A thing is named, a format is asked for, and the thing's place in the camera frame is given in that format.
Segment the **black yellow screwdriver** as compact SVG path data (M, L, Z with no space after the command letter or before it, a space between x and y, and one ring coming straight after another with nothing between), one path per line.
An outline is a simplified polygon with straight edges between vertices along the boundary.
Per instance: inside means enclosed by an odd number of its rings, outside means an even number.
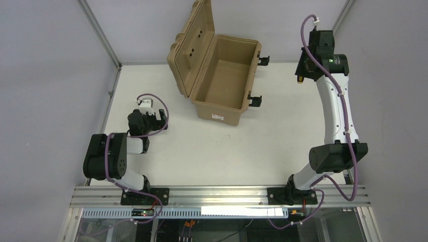
M299 76L299 77L297 78L297 82L298 82L299 84L303 83L303 80L304 80L304 78L303 78L302 76Z

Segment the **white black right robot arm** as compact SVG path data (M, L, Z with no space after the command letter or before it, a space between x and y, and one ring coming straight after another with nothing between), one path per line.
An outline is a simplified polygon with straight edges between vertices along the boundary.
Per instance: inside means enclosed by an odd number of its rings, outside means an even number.
M324 144L310 149L308 164L288 178L282 188L268 188L270 205L315 205L314 186L334 173L351 169L368 153L355 130L350 110L349 66L344 54L334 53L331 30L312 30L295 72L299 83L314 80L322 101Z

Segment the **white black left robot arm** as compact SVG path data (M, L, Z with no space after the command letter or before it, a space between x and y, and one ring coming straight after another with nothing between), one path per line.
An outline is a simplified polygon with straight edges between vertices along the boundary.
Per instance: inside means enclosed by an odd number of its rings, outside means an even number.
M157 113L133 110L127 117L129 130L125 133L94 134L83 161L83 173L88 179L106 180L122 189L121 205L168 205L168 188L152 188L145 175L127 166L128 155L145 154L149 148L150 132L167 129L163 109Z

